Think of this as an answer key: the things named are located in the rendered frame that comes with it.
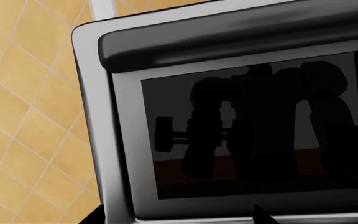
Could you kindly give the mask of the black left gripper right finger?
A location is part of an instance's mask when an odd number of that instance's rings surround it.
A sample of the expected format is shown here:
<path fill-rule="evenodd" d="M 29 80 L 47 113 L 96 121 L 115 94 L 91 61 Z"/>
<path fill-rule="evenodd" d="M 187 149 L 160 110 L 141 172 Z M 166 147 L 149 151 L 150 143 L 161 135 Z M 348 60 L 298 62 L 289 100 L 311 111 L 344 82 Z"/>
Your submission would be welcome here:
<path fill-rule="evenodd" d="M 252 220 L 253 224 L 277 224 L 277 221 L 258 205 L 254 205 Z"/>

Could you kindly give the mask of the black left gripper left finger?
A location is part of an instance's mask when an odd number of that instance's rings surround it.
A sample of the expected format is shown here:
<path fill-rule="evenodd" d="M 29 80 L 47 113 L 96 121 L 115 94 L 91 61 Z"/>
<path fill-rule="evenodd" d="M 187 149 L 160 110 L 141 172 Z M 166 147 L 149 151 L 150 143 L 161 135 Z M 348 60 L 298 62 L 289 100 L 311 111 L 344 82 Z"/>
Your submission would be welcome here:
<path fill-rule="evenodd" d="M 80 224 L 105 224 L 105 219 L 104 205 L 99 205 Z"/>

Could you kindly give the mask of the silver oven door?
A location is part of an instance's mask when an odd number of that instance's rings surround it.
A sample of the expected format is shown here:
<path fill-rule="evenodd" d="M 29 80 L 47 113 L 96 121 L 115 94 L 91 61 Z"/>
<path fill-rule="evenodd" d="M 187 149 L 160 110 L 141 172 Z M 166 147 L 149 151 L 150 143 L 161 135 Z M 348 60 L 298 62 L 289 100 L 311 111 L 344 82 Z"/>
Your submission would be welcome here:
<path fill-rule="evenodd" d="M 89 22 L 73 50 L 106 224 L 358 224 L 358 39 L 111 73 L 112 31 L 358 0 L 211 0 Z"/>

